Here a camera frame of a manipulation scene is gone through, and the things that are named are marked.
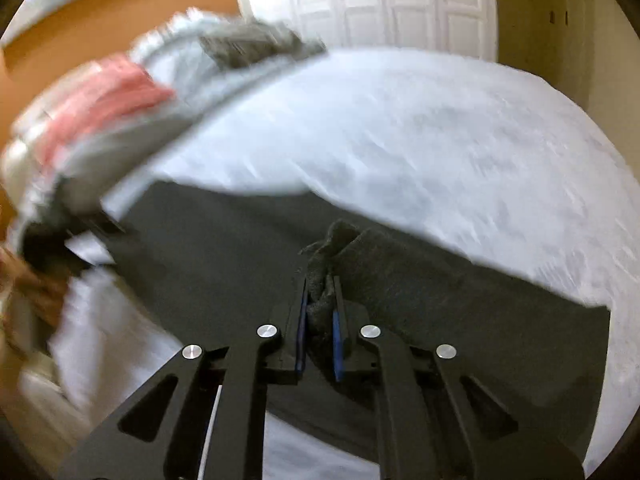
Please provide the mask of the person's left hand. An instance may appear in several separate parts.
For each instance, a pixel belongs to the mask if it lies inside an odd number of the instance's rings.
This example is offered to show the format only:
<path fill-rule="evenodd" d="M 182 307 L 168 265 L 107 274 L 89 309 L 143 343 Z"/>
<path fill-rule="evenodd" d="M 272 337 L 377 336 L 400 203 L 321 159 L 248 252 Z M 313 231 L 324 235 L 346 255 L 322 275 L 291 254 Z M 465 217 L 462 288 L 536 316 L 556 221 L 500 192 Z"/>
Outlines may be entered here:
<path fill-rule="evenodd" d="M 38 273 L 1 246 L 1 330 L 6 345 L 21 358 L 46 351 L 62 318 L 68 276 Z"/>

